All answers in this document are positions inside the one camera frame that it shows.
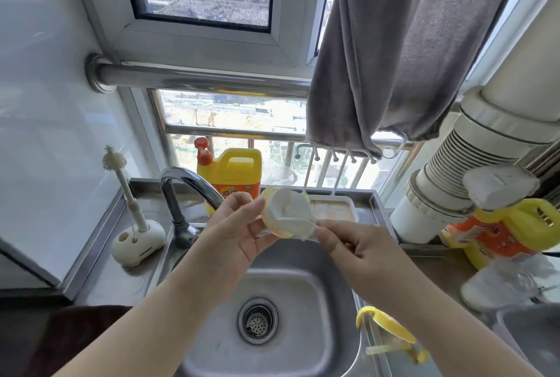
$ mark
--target sink basin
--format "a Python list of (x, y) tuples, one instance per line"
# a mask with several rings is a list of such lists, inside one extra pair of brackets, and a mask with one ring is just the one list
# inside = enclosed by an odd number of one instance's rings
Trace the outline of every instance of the sink basin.
[(279, 240), (212, 312), (178, 375), (340, 376), (360, 349), (355, 318), (354, 293), (322, 247)]

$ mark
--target drain hole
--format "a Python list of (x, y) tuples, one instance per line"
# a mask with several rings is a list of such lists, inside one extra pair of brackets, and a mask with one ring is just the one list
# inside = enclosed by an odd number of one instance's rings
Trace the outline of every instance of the drain hole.
[(252, 299), (239, 312), (239, 332), (253, 345), (268, 342), (278, 327), (278, 312), (266, 299)]

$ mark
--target faucet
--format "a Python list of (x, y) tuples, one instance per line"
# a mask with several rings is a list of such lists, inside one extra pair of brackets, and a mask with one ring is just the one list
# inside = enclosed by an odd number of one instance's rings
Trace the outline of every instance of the faucet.
[(185, 182), (186, 185), (204, 197), (214, 210), (218, 210), (218, 207), (223, 203), (223, 197), (210, 182), (183, 167), (170, 166), (161, 173), (160, 188), (171, 213), (175, 244), (181, 249), (190, 249), (200, 231), (189, 224), (183, 212), (181, 212), (177, 195), (173, 189), (173, 180)]

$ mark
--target person's left arm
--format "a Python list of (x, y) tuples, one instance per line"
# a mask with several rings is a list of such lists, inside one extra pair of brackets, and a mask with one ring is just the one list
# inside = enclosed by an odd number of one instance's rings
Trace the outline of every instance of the person's left arm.
[(264, 200), (229, 196), (175, 270), (55, 377), (164, 377), (181, 364), (208, 314), (278, 238), (258, 218)]

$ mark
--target hand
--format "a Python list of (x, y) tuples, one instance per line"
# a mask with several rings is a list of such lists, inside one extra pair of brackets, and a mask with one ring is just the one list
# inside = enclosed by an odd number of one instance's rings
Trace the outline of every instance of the hand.
[(318, 225), (315, 236), (348, 284), (381, 310), (390, 313), (391, 293), (422, 275), (384, 227), (326, 219)]
[(248, 193), (228, 196), (171, 273), (181, 287), (197, 290), (205, 307), (229, 298), (256, 256), (278, 240), (272, 233), (257, 238), (266, 229), (259, 218), (264, 204)]

